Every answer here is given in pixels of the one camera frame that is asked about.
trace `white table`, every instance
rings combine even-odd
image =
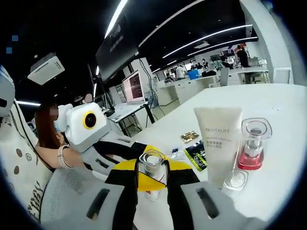
[[[179,136],[191,130],[201,134],[193,108],[204,106],[242,106],[243,119],[265,117],[270,122],[273,135],[263,166],[249,171],[247,185],[235,202],[236,209],[245,216],[270,220],[283,207],[302,172],[307,140],[307,87],[251,84],[206,89],[133,140],[154,145],[164,153],[175,146],[188,147],[200,138],[185,145]],[[192,166],[187,158],[184,161]],[[192,168],[201,181],[207,180],[206,170],[198,172]],[[166,196],[167,190],[163,190],[159,200],[151,203],[139,194],[134,221],[139,230],[173,229]]]
[[[115,108],[115,113],[111,115],[110,117],[108,117],[108,119],[110,121],[113,121],[116,124],[119,124],[123,134],[126,136],[128,136],[128,133],[126,131],[126,128],[121,123],[121,121],[123,121],[126,117],[132,114],[136,114],[136,117],[138,118],[138,121],[142,129],[145,129],[144,123],[147,120],[147,116],[148,116],[148,120],[152,124],[154,123],[154,117],[153,117],[151,110],[149,109],[148,102],[140,102],[140,103],[134,103],[134,104],[121,103],[121,104],[115,105],[114,108]],[[143,108],[145,108],[146,113],[138,114],[137,112]]]
[[[194,80],[187,78],[166,84],[155,91],[157,92],[160,105],[167,105],[177,98],[179,99],[180,104],[183,104],[199,92],[209,88],[209,84],[216,82],[217,75],[197,78]]]
[[[239,69],[230,69],[229,70],[229,80],[228,80],[228,85],[240,85],[243,84],[241,78],[239,77],[239,74],[242,73],[254,73],[254,72],[263,72],[265,73],[266,79],[265,81],[267,83],[270,82],[269,77],[268,77],[268,69],[264,67],[247,67],[247,68],[239,68]]]

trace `black monitor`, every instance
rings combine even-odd
[[[123,69],[138,54],[126,17],[123,15],[96,53],[96,60],[103,82]]]
[[[221,60],[221,57],[220,55],[216,54],[216,55],[212,55],[210,56],[211,58],[211,61],[218,61],[218,60]]]
[[[223,50],[223,55],[225,57],[232,57],[232,56],[235,55],[235,52],[234,52],[233,49],[225,49],[225,50]]]

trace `bracelet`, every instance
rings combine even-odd
[[[59,159],[59,164],[61,165],[62,168],[72,168],[67,162],[65,161],[65,158],[63,156],[63,149],[67,147],[67,145],[63,145],[59,148],[58,150],[58,159]]]

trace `monitor screen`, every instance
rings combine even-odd
[[[138,71],[124,79],[123,85],[127,103],[144,101],[144,93],[142,91],[141,79]]]
[[[234,64],[234,59],[233,58],[229,58],[229,59],[227,59],[227,62],[229,63],[229,64]]]
[[[211,61],[218,61],[218,60],[221,60],[221,57],[220,55],[216,54],[216,55],[212,55],[210,56],[211,58]]]
[[[225,57],[232,57],[235,55],[235,52],[233,49],[226,49],[226,50],[223,50],[223,55]]]
[[[131,62],[138,52],[130,27],[123,15],[96,53],[99,73],[103,82]]]

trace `blue bin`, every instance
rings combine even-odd
[[[189,71],[188,76],[189,76],[190,80],[193,80],[193,79],[199,78],[200,75],[198,73],[198,70],[196,69],[196,70]]]

